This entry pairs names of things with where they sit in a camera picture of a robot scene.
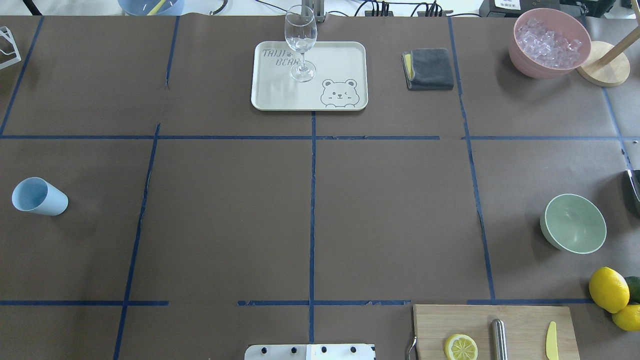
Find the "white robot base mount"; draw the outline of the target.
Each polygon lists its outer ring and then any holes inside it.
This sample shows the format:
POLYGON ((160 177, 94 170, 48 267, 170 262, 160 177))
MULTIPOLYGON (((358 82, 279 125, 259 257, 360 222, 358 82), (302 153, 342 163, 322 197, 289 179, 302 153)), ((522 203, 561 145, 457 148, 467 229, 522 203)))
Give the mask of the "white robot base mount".
POLYGON ((245 360, 375 360, 375 346, 366 343, 254 344, 245 360))

